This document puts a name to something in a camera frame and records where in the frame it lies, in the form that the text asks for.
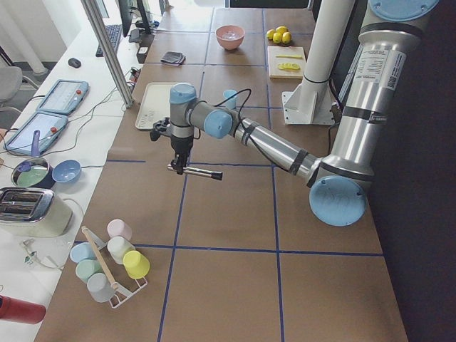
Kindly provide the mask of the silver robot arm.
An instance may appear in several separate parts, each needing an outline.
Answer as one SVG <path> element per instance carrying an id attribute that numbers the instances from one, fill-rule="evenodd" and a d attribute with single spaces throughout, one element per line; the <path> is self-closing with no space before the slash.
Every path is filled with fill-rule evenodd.
<path id="1" fill-rule="evenodd" d="M 194 132 L 221 139 L 227 135 L 255 147 L 266 159 L 309 186 L 312 212 L 332 226 L 357 222 L 367 206 L 373 179 L 371 158 L 386 110 L 407 57 L 423 37 L 436 1 L 369 1 L 359 32 L 361 55 L 330 153 L 315 157 L 239 111 L 200 100 L 195 87 L 178 83 L 170 89 L 168 133 L 175 156 L 168 169 L 220 180 L 222 174 L 187 165 Z"/>

